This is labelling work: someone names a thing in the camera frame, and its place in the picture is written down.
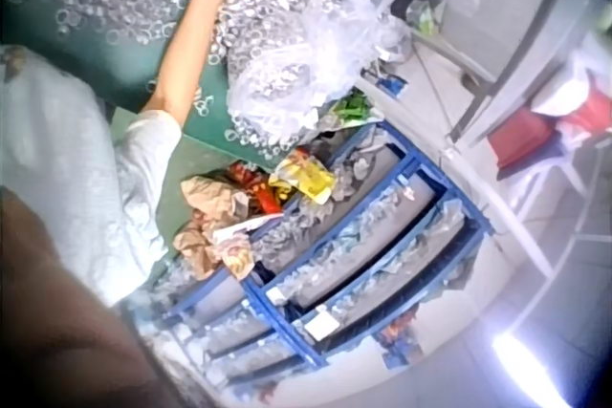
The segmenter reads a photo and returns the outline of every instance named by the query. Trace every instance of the plastic bag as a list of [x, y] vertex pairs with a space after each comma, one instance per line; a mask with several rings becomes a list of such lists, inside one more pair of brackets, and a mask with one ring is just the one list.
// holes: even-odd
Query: plastic bag
[[278, 140], [314, 129], [317, 109], [343, 97], [377, 57], [392, 1], [310, 0], [302, 13], [251, 22], [228, 55], [229, 113]]

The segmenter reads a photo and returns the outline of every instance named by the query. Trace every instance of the white cloth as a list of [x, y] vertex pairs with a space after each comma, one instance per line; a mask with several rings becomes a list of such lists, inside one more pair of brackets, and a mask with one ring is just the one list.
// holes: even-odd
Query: white cloth
[[2, 184], [45, 223], [63, 265], [106, 305], [165, 253], [155, 222], [181, 138], [162, 111], [140, 114], [113, 148], [91, 88], [22, 48], [0, 47]]

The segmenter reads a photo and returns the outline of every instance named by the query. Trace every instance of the green table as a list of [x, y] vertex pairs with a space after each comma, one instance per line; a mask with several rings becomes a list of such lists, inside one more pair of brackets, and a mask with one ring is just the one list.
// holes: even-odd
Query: green table
[[[6, 44], [20, 44], [47, 57], [57, 67], [81, 78], [106, 102], [137, 113], [147, 102], [146, 84], [155, 78], [167, 39], [147, 45], [123, 38], [116, 45], [106, 42], [104, 33], [85, 22], [83, 28], [60, 39], [55, 13], [62, 8], [57, 0], [28, 0], [12, 4], [3, 0], [2, 32]], [[209, 113], [201, 117], [191, 111], [186, 136], [224, 153], [273, 169], [281, 158], [270, 161], [252, 146], [227, 141], [225, 132], [233, 127], [227, 110], [228, 79], [225, 65], [207, 65], [200, 79], [205, 96], [213, 96]]]

